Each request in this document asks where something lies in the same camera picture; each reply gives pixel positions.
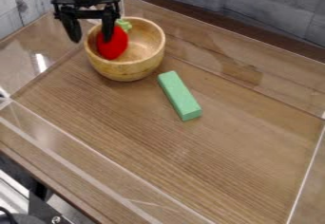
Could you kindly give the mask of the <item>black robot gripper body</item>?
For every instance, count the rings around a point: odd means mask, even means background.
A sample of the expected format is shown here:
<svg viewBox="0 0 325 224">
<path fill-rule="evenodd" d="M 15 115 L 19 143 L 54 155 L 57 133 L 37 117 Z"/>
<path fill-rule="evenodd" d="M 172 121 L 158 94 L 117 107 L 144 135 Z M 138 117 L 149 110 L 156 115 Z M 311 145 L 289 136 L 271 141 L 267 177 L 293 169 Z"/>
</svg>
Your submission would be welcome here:
<svg viewBox="0 0 325 224">
<path fill-rule="evenodd" d="M 121 18 L 121 0 L 51 0 L 55 8 L 55 18 L 102 19 L 110 14 L 114 19 Z"/>
</svg>

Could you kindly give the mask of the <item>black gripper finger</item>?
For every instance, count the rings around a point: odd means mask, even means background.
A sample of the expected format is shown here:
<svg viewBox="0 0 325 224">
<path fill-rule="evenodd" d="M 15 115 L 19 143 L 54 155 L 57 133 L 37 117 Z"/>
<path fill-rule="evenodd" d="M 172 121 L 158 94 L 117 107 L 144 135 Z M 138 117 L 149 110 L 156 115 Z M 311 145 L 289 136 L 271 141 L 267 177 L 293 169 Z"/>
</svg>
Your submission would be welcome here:
<svg viewBox="0 0 325 224">
<path fill-rule="evenodd" d="M 74 14 L 63 12 L 62 13 L 62 23 L 69 35 L 70 40 L 74 43 L 79 43 L 82 40 L 82 27 L 78 18 Z"/>
<path fill-rule="evenodd" d="M 109 42 L 113 39 L 114 24 L 116 12 L 113 9 L 106 9 L 102 17 L 102 32 L 106 42 Z"/>
</svg>

